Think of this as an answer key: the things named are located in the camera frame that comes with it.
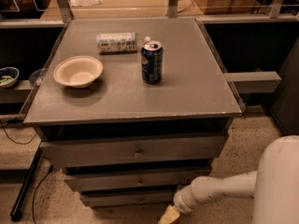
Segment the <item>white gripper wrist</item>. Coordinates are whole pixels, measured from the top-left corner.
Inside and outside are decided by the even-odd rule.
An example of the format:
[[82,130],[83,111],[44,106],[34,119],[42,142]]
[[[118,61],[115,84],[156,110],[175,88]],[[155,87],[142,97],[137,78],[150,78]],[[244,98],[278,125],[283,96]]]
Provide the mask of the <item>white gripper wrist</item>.
[[197,201],[192,195],[192,188],[190,185],[180,187],[174,195],[174,205],[168,205],[164,214],[158,221],[158,224],[172,224],[179,217],[180,213],[190,213],[197,205]]

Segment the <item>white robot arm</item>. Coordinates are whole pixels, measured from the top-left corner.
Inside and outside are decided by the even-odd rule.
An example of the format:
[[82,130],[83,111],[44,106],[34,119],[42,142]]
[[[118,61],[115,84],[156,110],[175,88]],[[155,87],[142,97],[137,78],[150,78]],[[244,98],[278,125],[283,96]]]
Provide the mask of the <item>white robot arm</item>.
[[176,192],[158,224],[172,224],[197,205],[224,197],[251,198],[252,224],[299,224],[299,136],[283,136],[268,145],[255,171],[196,177]]

